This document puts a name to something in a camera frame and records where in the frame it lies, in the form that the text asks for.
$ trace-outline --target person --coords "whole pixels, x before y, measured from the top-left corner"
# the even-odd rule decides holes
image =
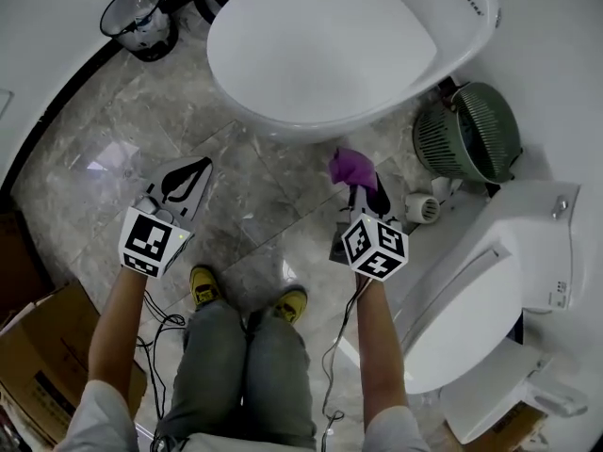
[[[139,450],[125,399],[146,280],[130,268],[121,270],[92,337],[88,384],[56,451]],[[244,330],[208,268],[193,268],[190,291],[196,312],[187,324],[171,410],[157,424],[155,450],[315,450],[309,358],[292,326],[305,309],[305,292],[284,293],[273,307],[252,314]],[[363,450],[425,452],[407,408],[383,285],[372,282],[357,307]]]

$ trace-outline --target small white fitting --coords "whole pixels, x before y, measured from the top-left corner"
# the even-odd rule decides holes
[[[142,198],[134,207],[147,215],[153,215],[157,212],[157,203],[149,197]]]
[[[167,222],[168,224],[173,223],[173,216],[171,215],[170,211],[167,211],[165,209],[159,209],[155,213],[155,216],[157,216],[158,219]]]
[[[406,196],[406,219],[419,224],[431,224],[440,217],[440,203],[429,194]]]

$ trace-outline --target trash can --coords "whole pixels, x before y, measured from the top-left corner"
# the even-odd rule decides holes
[[[479,82],[425,109],[413,128],[413,143],[434,174],[481,183],[512,179],[511,164],[521,154],[511,108],[497,90]]]
[[[101,32],[144,62],[167,55],[178,42],[178,27],[166,10],[165,0],[113,0],[101,17]]]

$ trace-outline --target jeans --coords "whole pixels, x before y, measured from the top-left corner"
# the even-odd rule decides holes
[[[275,313],[254,318],[245,332],[223,300],[195,312],[157,437],[177,442],[205,433],[316,448],[303,340]]]

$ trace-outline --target purple rag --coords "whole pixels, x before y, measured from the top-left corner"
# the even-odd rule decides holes
[[[329,172],[334,185],[343,181],[348,186],[359,185],[377,190],[375,166],[364,154],[352,149],[337,148],[329,162]]]

